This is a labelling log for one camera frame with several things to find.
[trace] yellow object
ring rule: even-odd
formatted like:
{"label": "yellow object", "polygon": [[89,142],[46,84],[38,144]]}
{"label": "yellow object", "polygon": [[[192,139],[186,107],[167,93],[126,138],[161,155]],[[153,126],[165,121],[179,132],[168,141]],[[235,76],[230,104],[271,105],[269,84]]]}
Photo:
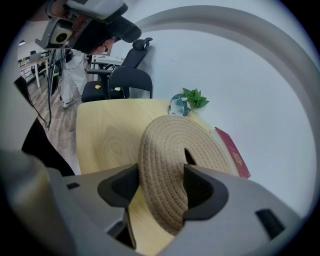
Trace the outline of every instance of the yellow object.
{"label": "yellow object", "polygon": [[[168,115],[169,105],[170,100],[163,99],[113,99],[80,104],[75,131],[81,174],[137,163],[145,129],[152,120]],[[213,132],[193,111],[187,118]],[[138,253],[154,256],[174,239],[152,217],[141,187],[129,205],[129,216]]]}

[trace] round woven mat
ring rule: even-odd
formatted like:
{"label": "round woven mat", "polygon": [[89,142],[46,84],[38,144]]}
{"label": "round woven mat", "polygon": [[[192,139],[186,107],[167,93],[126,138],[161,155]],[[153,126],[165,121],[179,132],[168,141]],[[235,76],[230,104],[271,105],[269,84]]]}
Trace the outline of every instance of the round woven mat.
{"label": "round woven mat", "polygon": [[172,235],[182,228],[188,209],[183,186],[187,159],[200,167],[232,173],[219,144],[199,124],[172,115],[153,120],[141,139],[140,184],[153,217]]}

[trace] white shoe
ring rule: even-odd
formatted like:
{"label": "white shoe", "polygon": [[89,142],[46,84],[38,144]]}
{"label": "white shoe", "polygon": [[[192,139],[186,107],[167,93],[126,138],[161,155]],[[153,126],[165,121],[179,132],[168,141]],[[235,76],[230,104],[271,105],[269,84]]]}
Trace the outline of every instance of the white shoe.
{"label": "white shoe", "polygon": [[70,101],[70,102],[68,102],[68,103],[63,103],[63,107],[64,107],[64,108],[67,108],[67,107],[69,107],[70,105],[75,104],[75,103],[76,103],[76,100],[73,99],[72,101]]}

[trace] hole in woven mat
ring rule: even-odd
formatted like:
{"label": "hole in woven mat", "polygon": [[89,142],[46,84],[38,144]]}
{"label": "hole in woven mat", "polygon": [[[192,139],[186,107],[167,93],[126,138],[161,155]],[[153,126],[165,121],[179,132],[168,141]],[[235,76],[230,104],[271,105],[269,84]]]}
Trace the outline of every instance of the hole in woven mat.
{"label": "hole in woven mat", "polygon": [[195,160],[192,158],[190,152],[188,151],[188,149],[184,149],[184,155],[185,155],[185,160],[187,162],[188,165],[196,165]]}

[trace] red booklet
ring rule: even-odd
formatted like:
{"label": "red booklet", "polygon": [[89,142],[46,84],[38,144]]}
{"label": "red booklet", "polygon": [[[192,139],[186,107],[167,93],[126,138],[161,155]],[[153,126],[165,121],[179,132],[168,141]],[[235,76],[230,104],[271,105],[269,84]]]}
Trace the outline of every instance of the red booklet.
{"label": "red booklet", "polygon": [[240,155],[236,145],[234,144],[233,140],[231,139],[230,135],[223,130],[215,127],[215,130],[219,134],[220,138],[223,140],[224,144],[226,145],[236,168],[240,174],[240,177],[248,179],[251,175],[250,172],[243,160],[242,156]]}

